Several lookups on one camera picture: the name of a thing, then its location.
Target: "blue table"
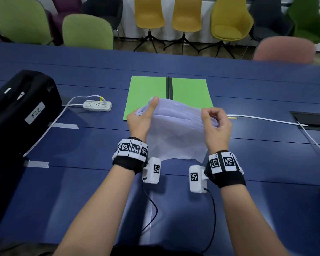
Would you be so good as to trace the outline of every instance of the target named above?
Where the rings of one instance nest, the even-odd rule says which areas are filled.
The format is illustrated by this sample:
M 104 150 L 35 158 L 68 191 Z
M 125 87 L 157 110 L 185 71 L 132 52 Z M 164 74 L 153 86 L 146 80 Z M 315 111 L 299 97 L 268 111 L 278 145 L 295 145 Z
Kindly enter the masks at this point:
M 79 129 L 52 128 L 28 155 L 50 168 L 26 169 L 0 225 L 0 238 L 9 240 L 60 242 L 106 177 L 117 142 L 128 135 L 122 117 L 133 75 L 206 79 L 214 106 L 228 114 L 292 121 L 289 111 L 320 113 L 320 66 L 0 43 L 0 86 L 21 69 L 50 75 L 62 96 L 100 94 L 113 108 L 69 109 L 59 122 Z M 320 131 L 308 132 L 320 144 Z M 233 121 L 230 150 L 283 244 L 292 254 L 320 255 L 320 151 L 296 126 L 247 118 Z M 194 164 L 162 163 L 159 184 L 147 186 L 159 214 L 142 243 L 197 252 L 206 247 L 213 208 L 209 196 L 189 191 L 188 167 Z M 208 253 L 232 255 L 220 192 L 211 182 L 208 187 L 217 205 Z M 117 240 L 136 235 L 154 215 L 150 209 L 137 176 Z

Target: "white cable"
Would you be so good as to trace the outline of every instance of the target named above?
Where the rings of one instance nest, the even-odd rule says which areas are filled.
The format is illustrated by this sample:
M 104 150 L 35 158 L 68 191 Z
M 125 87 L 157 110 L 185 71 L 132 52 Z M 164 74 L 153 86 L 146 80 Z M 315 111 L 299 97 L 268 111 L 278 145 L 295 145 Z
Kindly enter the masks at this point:
M 68 107 L 70 106 L 83 106 L 83 104 L 69 104 Z
M 45 131 L 45 133 L 38 139 L 38 141 L 30 148 L 30 150 L 28 150 L 23 157 L 25 157 L 38 143 L 40 140 L 43 139 L 43 137 L 46 135 L 46 133 L 50 130 L 50 128 L 54 125 L 54 123 L 56 123 L 56 121 L 60 118 L 60 116 L 64 113 L 64 111 L 66 110 L 66 108 L 69 106 L 70 102 L 72 102 L 72 100 L 74 98 L 90 98 L 90 97 L 99 97 L 103 103 L 106 105 L 106 101 L 105 99 L 103 99 L 103 97 L 99 96 L 99 95 L 91 95 L 91 96 L 76 96 L 73 97 L 71 100 L 69 100 L 69 102 L 67 103 L 67 105 L 65 105 L 65 108 L 62 110 L 62 112 L 58 115 L 58 117 L 52 122 L 52 124 L 48 127 L 48 129 Z
M 292 123 L 292 122 L 287 122 L 287 121 L 281 121 L 281 120 L 274 120 L 274 119 L 269 119 L 269 118 L 260 118 L 260 117 L 254 117 L 254 116 L 246 116 L 246 115 L 227 115 L 228 117 L 245 117 L 245 118 L 258 118 L 258 119 L 263 119 L 263 120 L 269 120 L 269 121 L 274 121 L 274 122 L 279 122 L 279 123 L 285 123 L 285 124 L 291 124 L 291 125 L 300 125 L 300 126 L 305 126 L 309 127 L 308 125 L 303 125 L 303 124 L 297 124 L 297 123 Z
M 320 148 L 320 145 L 308 134 L 308 132 L 305 130 L 305 128 L 303 127 L 302 124 L 300 124 L 299 121 L 297 121 L 297 123 L 299 123 L 299 125 L 302 127 L 302 129 L 306 132 L 306 134 L 308 135 L 308 137 Z

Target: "black case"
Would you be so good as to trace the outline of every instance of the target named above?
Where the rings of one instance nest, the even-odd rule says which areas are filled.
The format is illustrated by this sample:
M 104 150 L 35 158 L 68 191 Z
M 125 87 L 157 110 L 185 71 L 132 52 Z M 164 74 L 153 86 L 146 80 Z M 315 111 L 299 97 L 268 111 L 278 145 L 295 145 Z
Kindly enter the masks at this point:
M 59 115 L 61 106 L 51 77 L 29 70 L 17 73 L 0 89 L 0 150 L 24 154 Z M 26 118 L 32 114 L 29 124 Z
M 28 124 L 25 119 L 41 102 L 44 109 Z M 61 105 L 55 82 L 43 73 L 23 70 L 0 89 L 0 222 L 23 176 L 23 154 L 59 115 Z

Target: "green folder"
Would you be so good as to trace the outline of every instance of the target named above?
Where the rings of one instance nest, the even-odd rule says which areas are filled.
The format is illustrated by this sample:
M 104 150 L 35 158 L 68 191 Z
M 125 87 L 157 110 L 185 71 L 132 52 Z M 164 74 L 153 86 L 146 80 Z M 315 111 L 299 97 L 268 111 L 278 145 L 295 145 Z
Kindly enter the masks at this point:
M 170 98 L 190 107 L 213 107 L 206 80 L 172 77 L 132 76 L 123 120 L 147 105 L 150 98 Z

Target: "dark gray chair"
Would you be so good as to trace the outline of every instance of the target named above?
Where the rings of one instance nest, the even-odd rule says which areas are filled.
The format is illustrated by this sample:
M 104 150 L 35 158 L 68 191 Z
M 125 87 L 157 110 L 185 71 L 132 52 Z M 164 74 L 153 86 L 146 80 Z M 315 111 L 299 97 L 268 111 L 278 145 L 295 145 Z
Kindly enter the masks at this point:
M 294 23 L 282 13 L 281 0 L 254 0 L 249 12 L 254 26 L 249 32 L 248 46 L 252 40 L 260 42 L 269 37 L 288 36 L 294 27 Z
M 120 34 L 117 27 L 120 25 L 122 19 L 122 11 L 123 0 L 87 0 L 82 6 L 82 13 L 100 17 L 110 23 L 113 30 L 117 31 L 120 49 Z

